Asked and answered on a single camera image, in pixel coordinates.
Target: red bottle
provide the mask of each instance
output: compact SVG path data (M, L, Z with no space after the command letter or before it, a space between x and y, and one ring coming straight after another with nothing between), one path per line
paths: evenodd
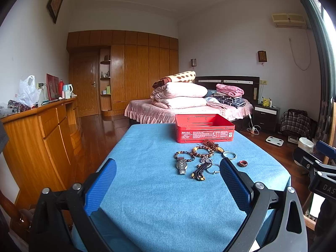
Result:
M59 95L62 95L63 85L64 85L63 80L60 80L60 82L58 83L58 94Z

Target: green curtain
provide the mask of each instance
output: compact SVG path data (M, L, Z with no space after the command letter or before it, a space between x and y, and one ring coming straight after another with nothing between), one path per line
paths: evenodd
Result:
M301 0L314 33L321 71L321 104L318 128L315 138L328 141L331 114L334 98L336 97L335 60L324 21L313 0Z

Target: headboard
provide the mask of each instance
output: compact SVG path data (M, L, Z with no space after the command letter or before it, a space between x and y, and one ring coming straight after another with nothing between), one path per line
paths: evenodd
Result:
M209 90L216 90L216 84L237 86L244 90L243 98L252 105L258 104L259 81L257 76L197 76L195 83Z

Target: white trash bag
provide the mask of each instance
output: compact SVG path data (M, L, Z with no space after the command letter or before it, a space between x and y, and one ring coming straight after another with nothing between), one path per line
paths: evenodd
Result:
M20 80L18 94L15 101L33 107L39 101L42 89L36 89L35 76L30 75L25 80Z

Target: pikachu toy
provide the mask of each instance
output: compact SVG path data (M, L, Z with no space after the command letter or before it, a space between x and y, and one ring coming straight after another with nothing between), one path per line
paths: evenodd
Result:
M263 99L263 106L264 107L269 107L270 106L270 98L264 98L264 97L262 97L262 99Z

